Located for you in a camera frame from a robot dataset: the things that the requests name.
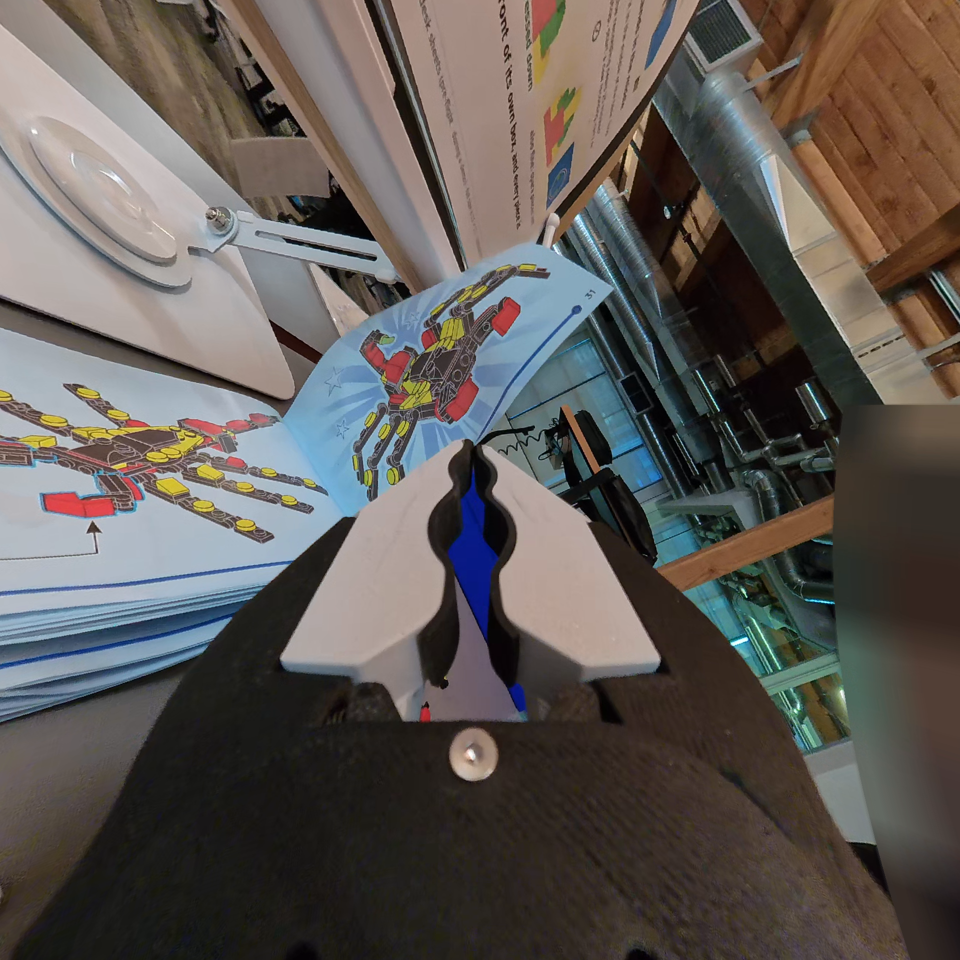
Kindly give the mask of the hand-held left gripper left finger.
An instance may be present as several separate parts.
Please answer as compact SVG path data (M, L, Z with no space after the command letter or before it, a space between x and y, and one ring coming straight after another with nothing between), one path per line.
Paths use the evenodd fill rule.
M287 671L383 686L419 719L459 645L450 546L461 534L474 445L457 440L359 511L293 631Z

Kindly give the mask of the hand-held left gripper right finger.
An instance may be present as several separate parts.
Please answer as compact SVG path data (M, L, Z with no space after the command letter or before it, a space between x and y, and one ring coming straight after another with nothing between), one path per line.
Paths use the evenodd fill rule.
M494 450L480 447L490 574L490 660L527 707L568 688L651 674L662 658L587 518Z

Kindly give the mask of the white tablet stand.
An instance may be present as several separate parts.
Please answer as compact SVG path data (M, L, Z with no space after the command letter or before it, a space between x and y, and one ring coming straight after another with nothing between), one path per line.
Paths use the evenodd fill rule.
M321 353L332 346L320 268L232 244L208 251L207 208L246 221L245 200L96 54L78 90L1 35L2 299L291 398L270 322Z

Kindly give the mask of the lego instruction booklet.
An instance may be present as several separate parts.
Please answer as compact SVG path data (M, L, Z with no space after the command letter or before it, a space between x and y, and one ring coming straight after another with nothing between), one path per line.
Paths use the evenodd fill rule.
M516 246L362 320L285 414L2 331L2 721L200 654L334 524L488 434L612 291Z

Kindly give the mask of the blue plastic bin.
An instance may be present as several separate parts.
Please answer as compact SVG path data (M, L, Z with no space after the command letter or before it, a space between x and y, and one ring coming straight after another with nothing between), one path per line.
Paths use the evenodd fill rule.
M439 721L523 722L527 716L522 688L505 685L489 656L490 584L498 555L483 535L485 505L475 482L462 497L461 507L462 532L449 550L457 578L459 646L447 687L431 700L432 716Z

